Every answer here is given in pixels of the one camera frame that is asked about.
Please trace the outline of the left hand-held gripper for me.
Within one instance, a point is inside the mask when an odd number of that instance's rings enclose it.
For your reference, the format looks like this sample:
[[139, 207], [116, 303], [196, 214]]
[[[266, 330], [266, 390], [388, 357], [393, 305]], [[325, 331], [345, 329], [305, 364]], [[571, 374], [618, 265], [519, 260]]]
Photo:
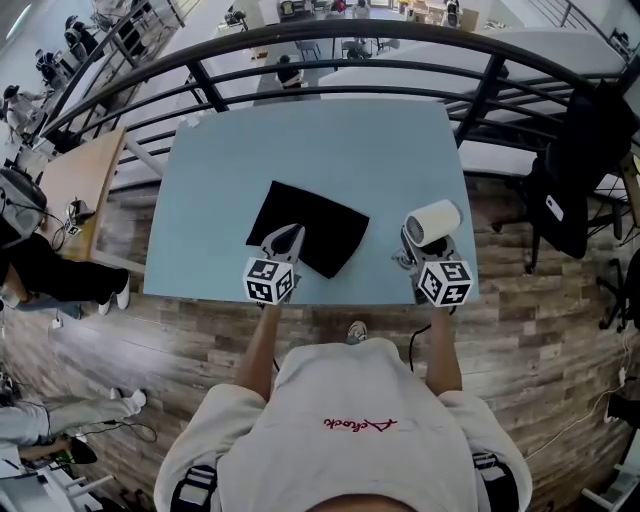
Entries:
[[297, 267], [305, 235], [303, 225], [290, 224], [263, 240], [262, 254], [250, 257], [243, 272], [244, 290], [249, 301], [279, 305], [291, 300], [301, 279]]

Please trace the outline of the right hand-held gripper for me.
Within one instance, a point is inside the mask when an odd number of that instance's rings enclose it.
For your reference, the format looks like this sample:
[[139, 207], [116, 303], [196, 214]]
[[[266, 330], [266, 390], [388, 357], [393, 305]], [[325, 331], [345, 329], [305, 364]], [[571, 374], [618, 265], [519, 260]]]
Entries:
[[400, 238], [403, 254], [399, 265], [408, 272], [414, 301], [434, 307], [463, 305], [473, 289], [473, 275], [452, 237], [444, 237], [442, 256], [424, 255], [404, 227]]

